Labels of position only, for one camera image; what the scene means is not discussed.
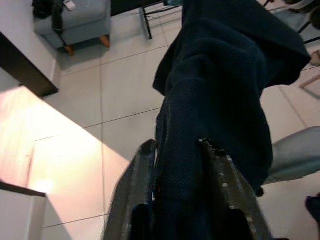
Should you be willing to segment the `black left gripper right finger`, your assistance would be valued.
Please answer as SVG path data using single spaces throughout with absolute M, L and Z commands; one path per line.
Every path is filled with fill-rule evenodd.
M 215 240 L 271 240 L 273 236 L 251 185 L 228 153 L 199 140 L 209 224 Z

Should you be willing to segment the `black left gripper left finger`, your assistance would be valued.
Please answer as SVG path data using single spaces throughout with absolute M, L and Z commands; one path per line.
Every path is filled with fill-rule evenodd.
M 152 240 L 157 143 L 143 143 L 118 181 L 105 226 L 105 240 Z

